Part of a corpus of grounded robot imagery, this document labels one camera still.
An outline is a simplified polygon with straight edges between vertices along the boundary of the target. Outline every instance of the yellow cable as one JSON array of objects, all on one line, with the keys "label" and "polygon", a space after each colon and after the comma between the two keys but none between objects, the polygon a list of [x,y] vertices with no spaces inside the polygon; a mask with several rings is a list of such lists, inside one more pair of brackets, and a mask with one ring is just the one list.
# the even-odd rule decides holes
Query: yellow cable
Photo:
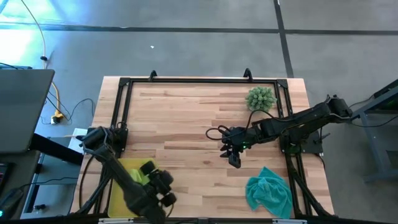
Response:
[{"label": "yellow cable", "polygon": [[[39,23],[37,22],[36,18],[33,16],[33,13],[30,11],[30,9],[27,7],[27,5],[25,4],[24,0],[21,0],[21,2],[23,3],[23,5],[25,6],[25,8],[27,9],[27,11],[29,12],[29,14],[32,16],[33,20],[35,21],[37,27],[39,28],[40,34],[42,35],[42,39],[43,39],[43,56],[45,57],[45,39],[44,39],[44,35],[43,35],[43,31],[42,28],[40,27]],[[57,86],[55,86],[54,82],[51,82],[51,85],[54,87],[55,90],[55,96],[57,97],[57,109],[55,110],[55,114],[54,116],[58,117],[58,118],[62,118],[63,114],[60,112],[60,95],[58,93],[58,88]]]}]

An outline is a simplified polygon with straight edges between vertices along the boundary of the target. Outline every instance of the desk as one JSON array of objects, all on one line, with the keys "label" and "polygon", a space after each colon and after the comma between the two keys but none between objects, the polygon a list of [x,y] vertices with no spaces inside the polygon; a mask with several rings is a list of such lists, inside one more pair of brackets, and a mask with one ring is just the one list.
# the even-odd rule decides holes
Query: desk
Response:
[{"label": "desk", "polygon": [[[93,126],[109,126],[111,123],[119,78],[104,77]],[[294,113],[308,108],[304,80],[287,80]],[[242,168],[235,169],[227,159],[219,157],[221,143],[210,141],[204,134],[208,128],[221,124],[245,126],[250,111],[244,97],[253,87],[255,85],[249,83],[134,84],[127,119],[129,137],[122,157],[153,157],[161,169],[171,172],[174,177],[172,188],[178,198],[171,217],[274,217],[265,208],[252,212],[246,203],[244,187],[248,178],[257,176],[264,166],[287,179],[285,157],[280,153],[279,142],[258,144],[245,150],[241,155]],[[284,100],[282,107],[287,114]],[[276,106],[270,113],[277,116]],[[256,113],[252,120],[266,117]],[[88,158],[85,156],[83,160],[78,183]],[[309,189],[324,208],[333,213],[321,160],[303,154],[303,164]],[[101,164],[93,161],[83,183],[83,203],[98,185],[100,173]],[[71,212],[78,210],[78,194],[79,185]],[[302,202],[300,190],[298,197]]]}]

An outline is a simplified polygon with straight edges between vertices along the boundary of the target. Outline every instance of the green plush toy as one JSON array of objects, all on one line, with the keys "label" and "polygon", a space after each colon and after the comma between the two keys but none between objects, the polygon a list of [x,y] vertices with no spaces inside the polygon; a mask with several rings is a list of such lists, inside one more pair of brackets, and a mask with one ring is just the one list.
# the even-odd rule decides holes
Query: green plush toy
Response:
[{"label": "green plush toy", "polygon": [[272,105],[276,102],[274,93],[271,88],[257,86],[252,90],[249,90],[249,94],[246,97],[246,104],[250,110],[264,110],[266,112],[272,108]]}]

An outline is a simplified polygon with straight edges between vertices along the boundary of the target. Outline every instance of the black clamp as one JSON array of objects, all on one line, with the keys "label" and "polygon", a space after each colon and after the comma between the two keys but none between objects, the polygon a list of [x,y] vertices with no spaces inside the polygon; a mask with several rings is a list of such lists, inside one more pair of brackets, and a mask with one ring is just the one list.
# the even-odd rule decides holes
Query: black clamp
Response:
[{"label": "black clamp", "polygon": [[247,77],[248,77],[249,82],[253,82],[253,76],[251,75],[249,68],[245,69],[244,74],[243,74],[243,78],[247,78]]},{"label": "black clamp", "polygon": [[154,79],[154,77],[156,77],[156,76],[157,76],[156,71],[153,70],[153,71],[150,73],[150,75],[149,75],[148,81],[152,82],[153,79]]}]

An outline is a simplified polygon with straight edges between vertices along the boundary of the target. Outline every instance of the wooden table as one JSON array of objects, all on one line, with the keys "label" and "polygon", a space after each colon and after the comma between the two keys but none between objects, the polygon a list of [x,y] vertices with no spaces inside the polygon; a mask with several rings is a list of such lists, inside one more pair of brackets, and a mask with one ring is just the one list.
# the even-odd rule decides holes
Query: wooden table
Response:
[{"label": "wooden table", "polygon": [[[119,78],[104,77],[93,126],[110,125]],[[287,80],[294,113],[308,108],[304,80]],[[248,179],[257,176],[264,166],[287,180],[285,158],[280,153],[279,142],[258,144],[245,150],[241,154],[242,168],[235,169],[227,159],[220,158],[221,143],[205,137],[205,131],[212,126],[246,125],[250,111],[246,108],[244,97],[253,87],[253,84],[237,83],[134,84],[127,119],[129,137],[122,157],[153,157],[161,169],[171,172],[174,177],[172,188],[178,198],[171,217],[274,217],[263,207],[251,211],[246,203],[244,188]],[[124,98],[119,114],[124,108]],[[284,114],[287,114],[284,100],[282,106]],[[270,113],[277,116],[276,106]],[[252,120],[266,117],[256,113]],[[302,156],[308,188],[324,208],[333,213],[321,160],[314,155]],[[78,183],[88,158],[85,156]],[[100,173],[101,164],[94,160],[83,183],[83,203],[98,185]],[[71,212],[78,210],[78,194],[79,184]],[[298,197],[300,208],[304,211],[300,190]]]}]

